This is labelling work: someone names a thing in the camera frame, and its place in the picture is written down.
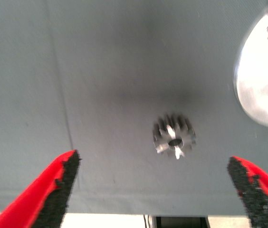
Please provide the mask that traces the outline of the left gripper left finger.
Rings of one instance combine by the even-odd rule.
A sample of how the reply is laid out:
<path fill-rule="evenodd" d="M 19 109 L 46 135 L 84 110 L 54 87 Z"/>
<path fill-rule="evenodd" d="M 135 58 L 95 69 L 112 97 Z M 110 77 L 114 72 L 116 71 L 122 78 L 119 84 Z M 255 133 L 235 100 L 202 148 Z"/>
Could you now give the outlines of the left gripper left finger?
<path fill-rule="evenodd" d="M 59 155 L 0 213 L 0 228 L 58 228 L 80 165 L 77 150 Z"/>

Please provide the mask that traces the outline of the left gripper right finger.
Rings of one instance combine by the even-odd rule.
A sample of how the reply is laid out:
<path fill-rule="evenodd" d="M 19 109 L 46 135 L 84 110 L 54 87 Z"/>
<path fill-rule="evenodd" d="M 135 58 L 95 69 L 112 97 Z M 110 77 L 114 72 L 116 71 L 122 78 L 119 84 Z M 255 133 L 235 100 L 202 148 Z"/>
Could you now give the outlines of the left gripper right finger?
<path fill-rule="evenodd" d="M 254 163 L 232 156 L 227 166 L 253 228 L 268 228 L 268 174 Z"/>

